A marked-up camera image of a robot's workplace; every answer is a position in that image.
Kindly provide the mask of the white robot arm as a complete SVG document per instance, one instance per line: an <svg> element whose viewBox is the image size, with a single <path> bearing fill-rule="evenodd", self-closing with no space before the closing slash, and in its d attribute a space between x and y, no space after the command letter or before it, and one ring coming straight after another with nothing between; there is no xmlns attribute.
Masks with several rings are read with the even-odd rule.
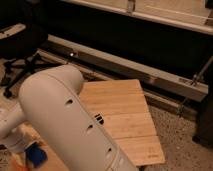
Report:
<svg viewBox="0 0 213 171"><path fill-rule="evenodd" d="M18 104L0 117L0 143L12 152L26 149L18 126L29 122L70 171L138 171L79 99L81 72L61 65L29 76Z"/></svg>

